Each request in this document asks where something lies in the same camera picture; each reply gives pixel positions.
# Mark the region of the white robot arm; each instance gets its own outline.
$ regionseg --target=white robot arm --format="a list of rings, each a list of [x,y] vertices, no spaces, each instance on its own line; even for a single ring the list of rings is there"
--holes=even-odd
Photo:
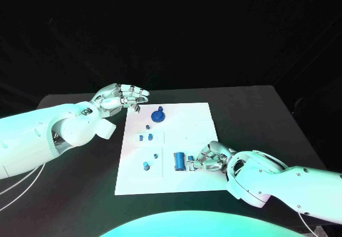
[[[236,152],[212,141],[187,166],[220,171],[236,199],[262,207],[275,196],[298,213],[342,224],[342,174],[307,167],[287,167],[259,151]]]
[[[54,159],[95,134],[108,139],[115,125],[105,118],[121,108],[140,112],[148,92],[111,84],[89,102],[63,104],[0,119],[0,179],[17,175]]]

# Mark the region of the white sheet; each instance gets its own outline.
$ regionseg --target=white sheet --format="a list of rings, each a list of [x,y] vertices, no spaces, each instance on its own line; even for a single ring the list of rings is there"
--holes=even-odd
[[[163,107],[166,119],[155,123],[151,113]],[[140,105],[137,115],[127,111],[115,195],[225,190],[226,177],[220,172],[174,171],[176,152],[196,159],[202,148],[216,141],[207,103]]]

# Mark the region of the blue lid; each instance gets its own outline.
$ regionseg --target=blue lid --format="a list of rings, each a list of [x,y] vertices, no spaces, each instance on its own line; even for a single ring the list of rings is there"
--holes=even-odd
[[[153,122],[161,122],[164,120],[166,114],[161,110],[163,108],[160,107],[158,110],[151,113]]]

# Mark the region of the black backdrop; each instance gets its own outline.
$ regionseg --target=black backdrop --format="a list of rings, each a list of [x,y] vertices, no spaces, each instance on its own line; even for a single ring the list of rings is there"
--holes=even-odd
[[[294,0],[125,7],[8,3],[0,116],[34,109],[47,94],[91,93],[112,82],[147,90],[278,82],[285,88],[290,79],[281,79],[339,13],[337,3]]]

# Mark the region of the black table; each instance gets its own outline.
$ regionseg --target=black table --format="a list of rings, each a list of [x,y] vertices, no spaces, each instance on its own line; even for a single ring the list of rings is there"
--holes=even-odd
[[[92,96],[93,93],[49,95],[37,108],[89,101]],[[324,169],[271,86],[151,91],[148,98],[148,104],[207,102],[223,144],[238,151],[259,150],[288,166]],[[116,125],[109,140],[95,136],[86,145],[47,162],[30,190],[0,212],[2,236],[93,237],[142,216],[176,210],[239,214],[293,230],[304,226],[297,213],[274,197],[256,208],[226,191],[114,196],[125,110],[108,120]],[[23,176],[1,180],[1,190]],[[1,207],[34,176],[2,195]],[[311,217],[304,220],[311,226],[329,224]],[[192,221],[197,228],[200,220]]]

